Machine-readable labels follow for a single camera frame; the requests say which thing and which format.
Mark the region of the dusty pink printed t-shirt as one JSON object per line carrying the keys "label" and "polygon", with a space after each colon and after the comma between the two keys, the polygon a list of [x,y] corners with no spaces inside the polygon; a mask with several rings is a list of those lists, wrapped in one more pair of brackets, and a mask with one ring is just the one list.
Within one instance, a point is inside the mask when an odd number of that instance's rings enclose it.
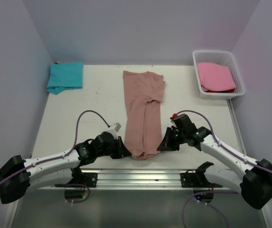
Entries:
{"label": "dusty pink printed t-shirt", "polygon": [[132,157],[145,160],[159,154],[162,141],[160,104],[165,90],[163,75],[123,72],[127,114],[124,144]]}

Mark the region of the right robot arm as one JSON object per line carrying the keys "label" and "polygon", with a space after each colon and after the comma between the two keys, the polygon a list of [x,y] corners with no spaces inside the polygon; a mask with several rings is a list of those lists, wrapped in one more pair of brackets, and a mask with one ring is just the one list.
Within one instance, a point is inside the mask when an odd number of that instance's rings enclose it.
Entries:
{"label": "right robot arm", "polygon": [[182,187],[225,187],[241,194],[254,209],[263,208],[272,198],[272,164],[268,160],[258,161],[233,149],[216,137],[212,126],[197,128],[182,112],[173,114],[171,122],[158,151],[178,151],[187,144],[226,166],[223,169],[208,161],[194,171],[181,173]]}

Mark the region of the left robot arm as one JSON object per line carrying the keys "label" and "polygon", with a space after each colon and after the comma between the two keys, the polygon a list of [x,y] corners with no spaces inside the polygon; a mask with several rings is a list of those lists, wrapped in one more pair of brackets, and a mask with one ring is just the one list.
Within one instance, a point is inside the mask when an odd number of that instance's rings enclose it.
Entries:
{"label": "left robot arm", "polygon": [[104,156],[122,159],[131,153],[121,137],[103,132],[52,156],[25,160],[20,155],[13,156],[0,168],[1,203],[12,203],[27,190],[48,185],[81,186],[84,181],[80,168]]}

